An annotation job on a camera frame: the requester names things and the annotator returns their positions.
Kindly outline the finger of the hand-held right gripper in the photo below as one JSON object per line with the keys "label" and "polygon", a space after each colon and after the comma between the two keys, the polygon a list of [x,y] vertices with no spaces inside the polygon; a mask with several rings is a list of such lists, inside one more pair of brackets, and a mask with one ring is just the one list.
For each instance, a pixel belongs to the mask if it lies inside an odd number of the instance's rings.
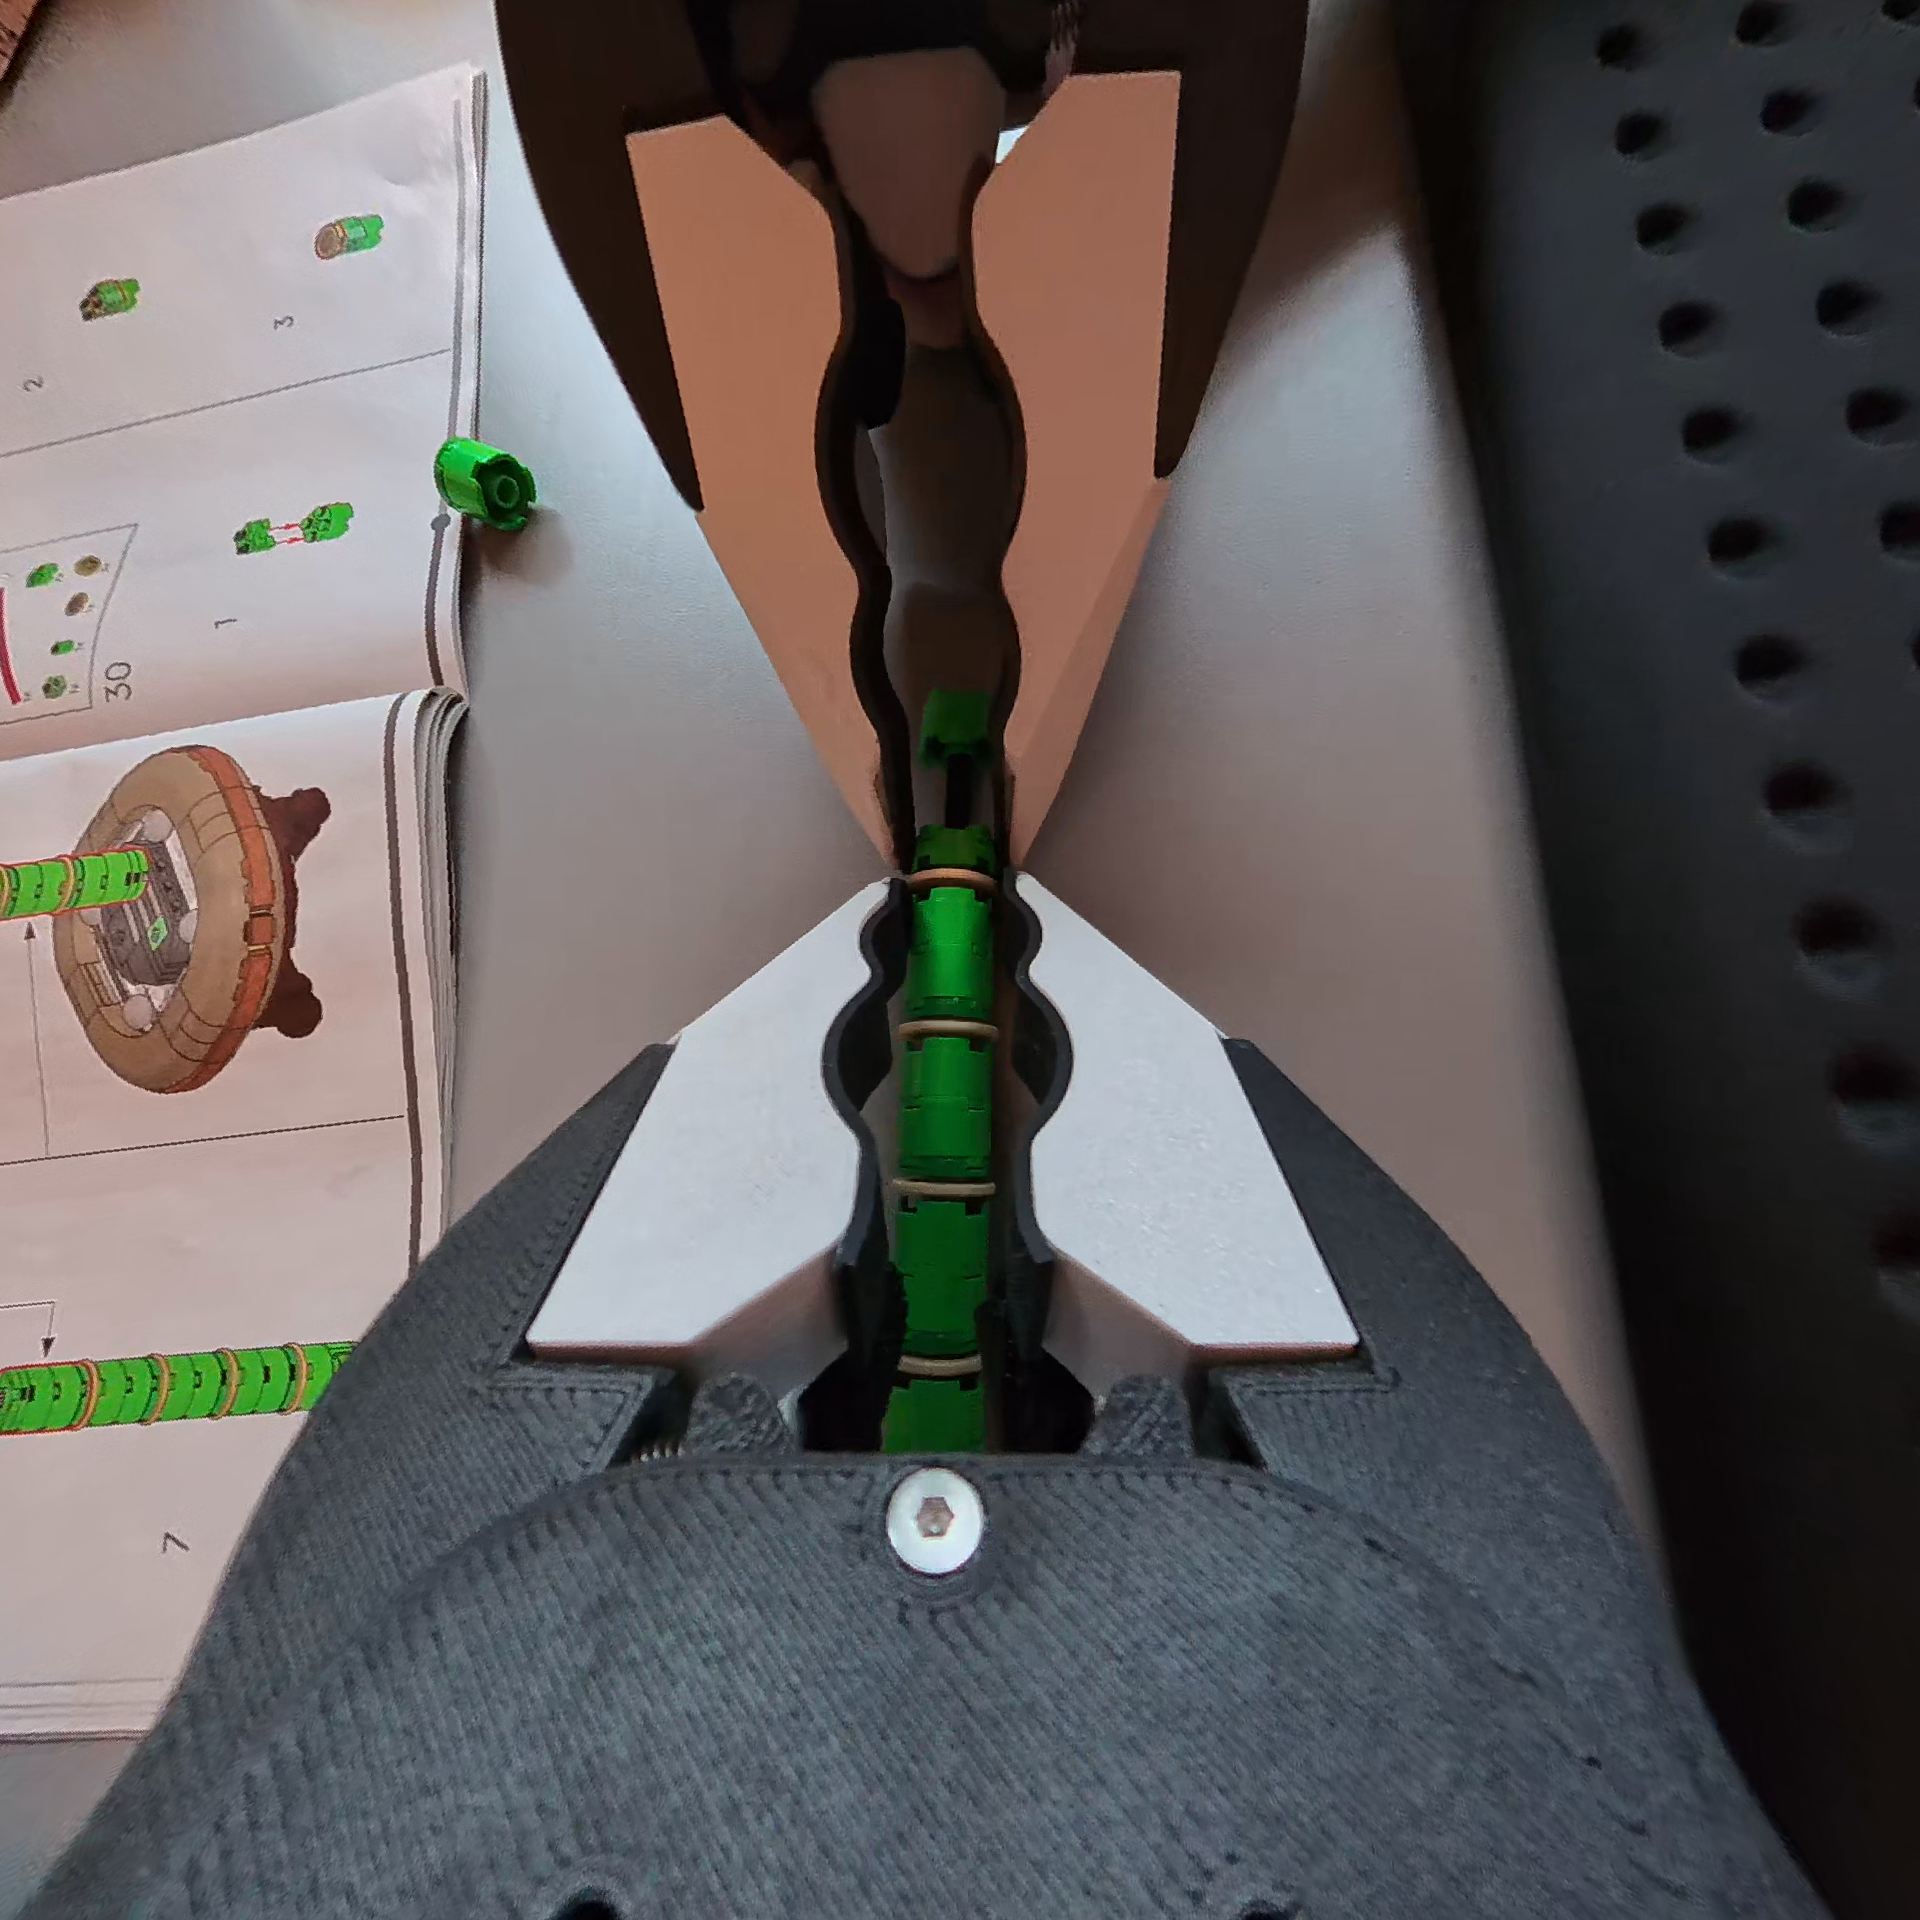
{"label": "finger of the hand-held right gripper", "polygon": [[1004,729],[1012,856],[1060,790],[1144,544],[1178,75],[1070,76],[972,207],[972,297],[1020,407],[1002,587],[1020,639]]}
{"label": "finger of the hand-held right gripper", "polygon": [[843,345],[827,206],[729,119],[627,137],[702,536],[861,829],[890,864],[882,741],[853,672],[855,564],[821,481]]}

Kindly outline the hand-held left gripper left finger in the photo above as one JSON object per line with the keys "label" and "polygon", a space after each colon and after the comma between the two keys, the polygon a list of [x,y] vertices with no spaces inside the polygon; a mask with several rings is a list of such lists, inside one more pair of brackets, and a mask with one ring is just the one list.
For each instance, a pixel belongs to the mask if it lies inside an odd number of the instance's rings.
{"label": "hand-held left gripper left finger", "polygon": [[831,1257],[857,1145],[822,1050],[869,978],[857,937],[883,899],[862,887],[681,1029],[529,1326],[532,1354],[825,1368],[845,1348]]}

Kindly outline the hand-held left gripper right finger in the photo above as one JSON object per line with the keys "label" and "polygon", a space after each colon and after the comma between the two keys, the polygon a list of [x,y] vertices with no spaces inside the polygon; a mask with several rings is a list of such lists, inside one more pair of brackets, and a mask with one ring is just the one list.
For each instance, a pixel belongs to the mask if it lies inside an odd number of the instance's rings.
{"label": "hand-held left gripper right finger", "polygon": [[1343,1356],[1356,1329],[1209,1020],[1027,876],[1029,978],[1064,1019],[1063,1101],[1029,1149],[1068,1368]]}

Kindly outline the green brick bamboo stalk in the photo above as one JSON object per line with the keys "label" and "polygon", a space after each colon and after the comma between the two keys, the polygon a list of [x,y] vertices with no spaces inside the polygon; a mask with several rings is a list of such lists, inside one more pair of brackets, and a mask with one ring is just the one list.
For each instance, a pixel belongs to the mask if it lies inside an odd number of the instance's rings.
{"label": "green brick bamboo stalk", "polygon": [[946,798],[908,873],[894,1243],[903,1335],[882,1427],[890,1453],[975,1450],[985,1435],[975,1317],[992,1254],[996,851],[974,816],[981,746],[923,753]]}

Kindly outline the grey desk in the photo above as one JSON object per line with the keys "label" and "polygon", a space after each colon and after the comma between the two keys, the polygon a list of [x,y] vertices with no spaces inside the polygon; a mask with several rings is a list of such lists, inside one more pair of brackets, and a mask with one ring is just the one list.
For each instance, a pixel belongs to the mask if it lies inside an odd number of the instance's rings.
{"label": "grey desk", "polygon": [[[1312,3],[1221,364],[1035,864],[1453,1237],[1650,1523],[1388,3]],[[450,1203],[877,873],[549,243],[488,3],[45,3],[4,194],[485,62]]]}

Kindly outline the brick model instruction booklet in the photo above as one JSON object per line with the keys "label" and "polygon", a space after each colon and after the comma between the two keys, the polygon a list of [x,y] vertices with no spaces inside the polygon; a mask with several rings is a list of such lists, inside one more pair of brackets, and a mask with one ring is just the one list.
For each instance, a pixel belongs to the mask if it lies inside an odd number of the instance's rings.
{"label": "brick model instruction booklet", "polygon": [[483,81],[4,204],[2,1728],[143,1732],[444,1227]]}

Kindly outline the black perforated plastic panel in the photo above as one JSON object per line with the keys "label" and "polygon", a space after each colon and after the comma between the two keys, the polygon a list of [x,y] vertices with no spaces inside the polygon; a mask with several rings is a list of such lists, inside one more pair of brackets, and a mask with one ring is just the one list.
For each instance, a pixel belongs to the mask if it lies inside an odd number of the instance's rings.
{"label": "black perforated plastic panel", "polygon": [[1693,1668],[1915,1916],[1915,3],[1396,3]]}

